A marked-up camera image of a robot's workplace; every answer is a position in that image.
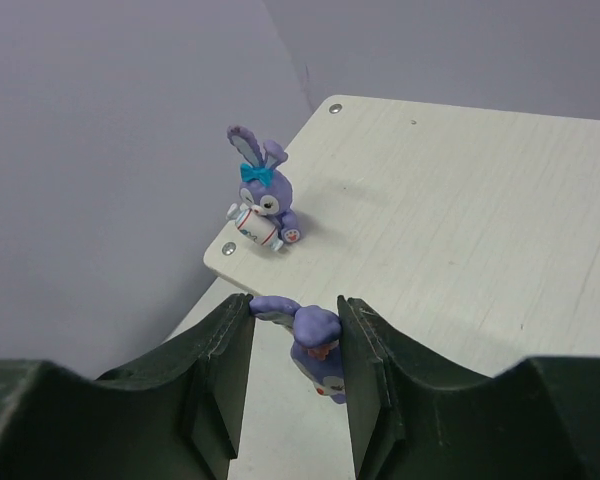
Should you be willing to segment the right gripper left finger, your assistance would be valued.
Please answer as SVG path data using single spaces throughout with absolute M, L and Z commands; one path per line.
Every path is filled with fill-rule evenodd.
M 90 380 L 0 360 L 0 479 L 224 479 L 239 451 L 255 320 L 233 294 Z

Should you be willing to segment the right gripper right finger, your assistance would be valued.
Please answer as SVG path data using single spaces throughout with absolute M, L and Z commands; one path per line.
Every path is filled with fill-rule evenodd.
M 360 479 L 600 479 L 600 358 L 529 357 L 495 377 L 339 298 Z

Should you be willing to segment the purple bunny sitting toy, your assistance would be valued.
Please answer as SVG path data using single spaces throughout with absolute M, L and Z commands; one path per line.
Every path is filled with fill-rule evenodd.
M 279 325 L 293 336 L 290 357 L 319 395 L 336 404 L 346 403 L 342 324 L 335 313 L 317 305 L 301 306 L 281 296 L 254 297 L 249 308 L 255 318 Z

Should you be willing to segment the purple bunny blue bow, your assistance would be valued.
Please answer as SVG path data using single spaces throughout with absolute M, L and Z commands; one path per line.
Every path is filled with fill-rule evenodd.
M 229 143 L 241 154 L 238 203 L 232 204 L 226 218 L 253 243 L 274 252 L 298 242 L 302 233 L 292 210 L 291 182 L 279 171 L 288 160 L 284 148 L 273 140 L 259 143 L 244 126 L 227 129 Z

